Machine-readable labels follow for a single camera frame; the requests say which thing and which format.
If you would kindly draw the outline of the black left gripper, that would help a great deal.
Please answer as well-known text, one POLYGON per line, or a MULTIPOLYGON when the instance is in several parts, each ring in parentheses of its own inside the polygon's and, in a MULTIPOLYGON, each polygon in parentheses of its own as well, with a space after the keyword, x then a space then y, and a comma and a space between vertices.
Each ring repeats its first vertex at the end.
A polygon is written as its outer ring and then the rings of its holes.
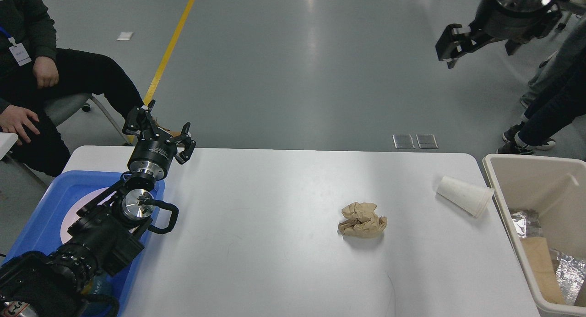
POLYGON ((154 178, 167 177, 173 158, 179 164, 188 162, 196 147, 196 142, 189 132, 191 123, 188 121, 181 132, 172 133, 170 144, 161 139, 160 130, 152 116, 155 100, 149 104, 132 109, 126 117, 122 132, 134 136, 136 146, 130 155, 128 169, 132 173, 147 172, 154 178))

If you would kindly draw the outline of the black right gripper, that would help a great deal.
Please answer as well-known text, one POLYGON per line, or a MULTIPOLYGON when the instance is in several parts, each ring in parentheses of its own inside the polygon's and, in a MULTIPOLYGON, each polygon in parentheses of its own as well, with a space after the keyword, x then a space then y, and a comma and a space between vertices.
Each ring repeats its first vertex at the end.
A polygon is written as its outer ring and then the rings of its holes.
POLYGON ((435 44, 439 61, 453 69, 460 57, 496 41, 508 40, 514 55, 532 39, 547 37, 562 18, 557 0, 481 0, 472 26, 447 25, 435 44))

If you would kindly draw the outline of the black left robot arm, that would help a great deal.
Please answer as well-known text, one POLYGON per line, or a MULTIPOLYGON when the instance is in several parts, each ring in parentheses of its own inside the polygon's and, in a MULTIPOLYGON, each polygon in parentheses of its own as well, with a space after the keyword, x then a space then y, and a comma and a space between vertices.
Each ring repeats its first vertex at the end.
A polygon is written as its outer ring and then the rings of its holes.
POLYGON ((185 164, 196 142, 190 123, 170 133, 152 117, 155 100, 134 108, 123 132, 137 137, 128 171, 119 181, 86 203, 68 228, 71 239, 48 255, 28 251, 1 267, 1 311, 11 317, 80 317, 92 303, 119 313, 117 298, 84 294, 99 273, 117 275, 144 250, 145 231, 170 233, 179 216, 177 206, 157 200, 152 191, 165 179, 172 160, 185 164))

